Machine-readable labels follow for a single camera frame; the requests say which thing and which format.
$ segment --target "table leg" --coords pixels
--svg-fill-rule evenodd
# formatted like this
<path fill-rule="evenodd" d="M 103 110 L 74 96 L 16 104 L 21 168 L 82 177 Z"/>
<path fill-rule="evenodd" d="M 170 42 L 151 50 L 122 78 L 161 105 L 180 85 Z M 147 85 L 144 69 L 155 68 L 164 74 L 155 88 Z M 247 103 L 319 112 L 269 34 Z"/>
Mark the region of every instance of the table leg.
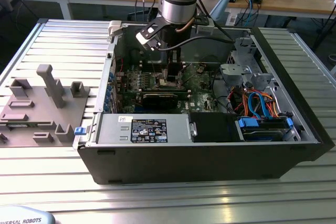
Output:
<path fill-rule="evenodd" d="M 238 14 L 241 13 L 241 11 L 241 8 L 231 8 L 225 25 L 234 26 L 236 24 Z"/>
<path fill-rule="evenodd" d="M 67 0 L 60 0 L 58 3 L 62 10 L 63 19 L 73 19 L 69 2 Z"/>

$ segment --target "motherboard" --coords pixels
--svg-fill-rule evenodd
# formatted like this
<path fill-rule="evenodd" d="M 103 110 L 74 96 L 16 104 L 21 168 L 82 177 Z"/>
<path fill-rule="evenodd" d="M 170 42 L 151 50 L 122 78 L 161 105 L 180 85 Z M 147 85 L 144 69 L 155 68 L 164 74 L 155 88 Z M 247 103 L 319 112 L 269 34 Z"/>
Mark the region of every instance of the motherboard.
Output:
<path fill-rule="evenodd" d="M 153 63 L 131 65 L 116 74 L 118 113 L 187 114 L 218 112 L 212 92 L 214 71 L 205 63 L 183 63 L 174 81 Z"/>

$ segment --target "blue clip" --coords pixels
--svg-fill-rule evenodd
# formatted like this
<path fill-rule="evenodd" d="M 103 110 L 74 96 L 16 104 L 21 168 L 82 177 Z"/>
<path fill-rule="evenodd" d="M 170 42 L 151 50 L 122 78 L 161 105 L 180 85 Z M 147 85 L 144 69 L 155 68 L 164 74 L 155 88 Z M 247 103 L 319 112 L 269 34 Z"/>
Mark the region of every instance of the blue clip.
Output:
<path fill-rule="evenodd" d="M 86 135 L 86 128 L 84 127 L 76 127 L 74 131 L 75 136 L 84 136 Z"/>
<path fill-rule="evenodd" d="M 287 118 L 286 121 L 287 121 L 287 123 L 288 123 L 288 126 L 289 126 L 290 128 L 293 128 L 293 126 L 294 126 L 293 120 L 292 120 L 291 118 Z"/>
<path fill-rule="evenodd" d="M 241 118 L 238 121 L 239 127 L 259 127 L 259 123 L 255 118 Z"/>

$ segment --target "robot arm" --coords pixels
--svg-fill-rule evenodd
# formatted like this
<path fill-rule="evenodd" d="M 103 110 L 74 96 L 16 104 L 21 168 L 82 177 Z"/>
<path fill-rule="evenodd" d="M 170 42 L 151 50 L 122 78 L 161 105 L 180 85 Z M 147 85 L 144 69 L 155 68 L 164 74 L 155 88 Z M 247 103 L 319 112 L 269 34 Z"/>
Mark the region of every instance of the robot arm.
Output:
<path fill-rule="evenodd" d="M 195 15 L 196 2 L 197 0 L 161 0 L 161 17 L 151 21 L 137 34 L 138 41 L 144 46 L 149 45 L 154 50 L 163 42 L 169 46 L 175 46 L 188 39 L 191 26 L 189 29 L 185 28 Z M 176 30 L 182 30 L 182 32 L 177 35 Z M 153 39 L 158 33 L 160 39 Z"/>

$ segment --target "metal bracket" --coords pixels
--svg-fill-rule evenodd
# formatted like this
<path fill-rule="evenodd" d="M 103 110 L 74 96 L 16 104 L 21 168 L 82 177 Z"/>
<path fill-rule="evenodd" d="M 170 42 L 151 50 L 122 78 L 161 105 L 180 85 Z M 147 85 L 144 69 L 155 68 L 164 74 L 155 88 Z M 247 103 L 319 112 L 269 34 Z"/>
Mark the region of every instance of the metal bracket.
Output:
<path fill-rule="evenodd" d="M 162 28 L 169 26 L 168 23 L 163 17 L 158 17 L 152 20 L 148 25 L 146 25 L 141 31 L 140 34 L 145 39 L 153 38 Z"/>

